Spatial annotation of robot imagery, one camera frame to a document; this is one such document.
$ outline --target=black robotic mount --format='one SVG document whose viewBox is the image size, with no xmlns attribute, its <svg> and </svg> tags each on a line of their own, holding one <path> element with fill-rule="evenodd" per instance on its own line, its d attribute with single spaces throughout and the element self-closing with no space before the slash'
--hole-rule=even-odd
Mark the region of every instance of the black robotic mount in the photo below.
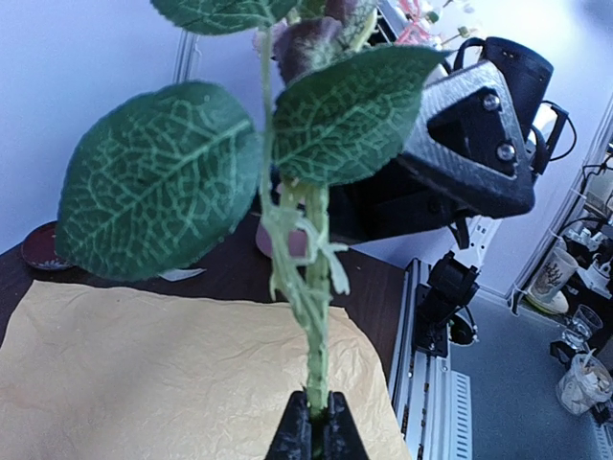
<svg viewBox="0 0 613 460">
<path fill-rule="evenodd" d="M 379 30 L 394 37 L 385 22 L 379 21 Z M 377 40 L 385 41 L 376 36 L 373 44 Z M 481 58 L 463 69 L 465 49 L 473 46 L 482 47 Z M 491 37 L 468 40 L 447 70 L 446 78 L 424 89 L 404 151 L 375 176 L 330 190 L 332 234 L 366 242 L 449 226 L 464 249 L 467 218 L 532 210 L 534 182 L 568 117 L 552 106 L 557 120 L 548 140 L 533 127 L 553 66 L 520 44 Z M 534 153 L 526 148 L 531 132 Z M 417 308 L 415 348 L 444 357 L 449 334 L 466 343 L 476 336 L 474 323 L 460 327 L 457 312 L 475 295 L 477 275 L 477 267 L 460 264 L 452 252 L 435 264 Z M 316 424 L 308 419 L 305 393 L 292 395 L 266 456 L 289 458 L 368 458 L 342 394 L 330 393 L 329 413 Z"/>
</svg>

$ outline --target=green leaf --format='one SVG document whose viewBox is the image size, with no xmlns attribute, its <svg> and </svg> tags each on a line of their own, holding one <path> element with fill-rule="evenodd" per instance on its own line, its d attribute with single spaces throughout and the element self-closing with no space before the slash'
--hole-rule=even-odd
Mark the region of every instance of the green leaf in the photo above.
<svg viewBox="0 0 613 460">
<path fill-rule="evenodd" d="M 298 5 L 298 15 L 301 19 L 316 19 L 324 15 L 326 0 L 303 0 Z"/>
<path fill-rule="evenodd" d="M 117 280 L 188 266 L 234 231 L 260 167 L 260 137 L 222 87 L 188 82 L 137 96 L 80 140 L 57 253 Z"/>
<path fill-rule="evenodd" d="M 319 186 L 369 177 L 401 152 L 445 53 L 384 45 L 295 80 L 277 100 L 274 161 Z"/>
<path fill-rule="evenodd" d="M 151 0 L 175 26 L 201 35 L 224 35 L 271 27 L 298 0 Z"/>
</svg>

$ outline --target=wooden table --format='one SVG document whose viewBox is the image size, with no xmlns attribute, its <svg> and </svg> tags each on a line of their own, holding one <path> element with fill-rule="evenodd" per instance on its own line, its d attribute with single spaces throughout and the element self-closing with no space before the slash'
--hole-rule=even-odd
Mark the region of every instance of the wooden table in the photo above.
<svg viewBox="0 0 613 460">
<path fill-rule="evenodd" d="M 20 247 L 16 246 L 0 256 L 0 343 L 12 312 L 33 280 L 79 283 L 97 288 L 128 286 L 183 297 L 269 303 L 270 261 L 255 246 L 257 226 L 257 217 L 245 218 L 234 235 L 197 264 L 207 271 L 175 283 L 159 278 L 138 283 L 117 283 L 79 268 L 55 273 L 38 271 L 24 264 Z M 352 293 L 335 296 L 332 304 L 344 307 L 350 318 L 371 339 L 388 378 L 397 335 L 404 272 L 352 250 L 339 254 L 339 258 L 349 275 Z"/>
</svg>

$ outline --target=screw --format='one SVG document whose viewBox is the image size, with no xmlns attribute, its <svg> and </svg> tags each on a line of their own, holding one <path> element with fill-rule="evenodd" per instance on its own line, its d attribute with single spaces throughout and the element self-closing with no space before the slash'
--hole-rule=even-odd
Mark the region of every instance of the screw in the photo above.
<svg viewBox="0 0 613 460">
<path fill-rule="evenodd" d="M 488 112 L 498 110 L 500 107 L 500 98 L 495 94 L 488 94 L 483 98 L 483 108 Z"/>
<path fill-rule="evenodd" d="M 515 158 L 515 147 L 511 144 L 501 144 L 496 155 L 500 161 L 511 161 Z"/>
</svg>

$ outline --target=yellow paper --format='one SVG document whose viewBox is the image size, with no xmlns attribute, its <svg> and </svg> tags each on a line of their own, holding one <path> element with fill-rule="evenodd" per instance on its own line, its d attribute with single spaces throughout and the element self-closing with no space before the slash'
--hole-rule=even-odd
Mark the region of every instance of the yellow paper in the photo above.
<svg viewBox="0 0 613 460">
<path fill-rule="evenodd" d="M 341 309 L 329 347 L 370 458 L 409 459 L 375 349 Z M 35 282 L 0 348 L 0 457 L 262 459 L 306 350 L 284 304 Z"/>
</svg>

